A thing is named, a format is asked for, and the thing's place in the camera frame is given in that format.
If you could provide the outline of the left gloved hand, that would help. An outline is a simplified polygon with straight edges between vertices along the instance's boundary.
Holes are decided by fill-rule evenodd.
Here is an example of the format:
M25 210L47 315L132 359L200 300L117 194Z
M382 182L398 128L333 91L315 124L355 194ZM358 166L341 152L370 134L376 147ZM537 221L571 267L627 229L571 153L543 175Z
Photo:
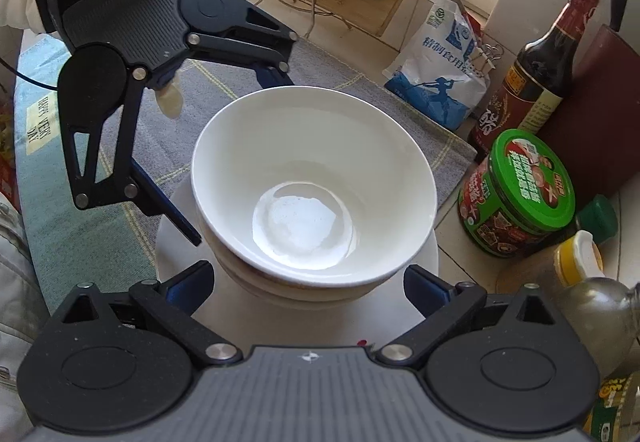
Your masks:
M177 119L180 116L183 107L183 95L179 74L176 74L162 89L155 89L154 95L160 112L166 117Z

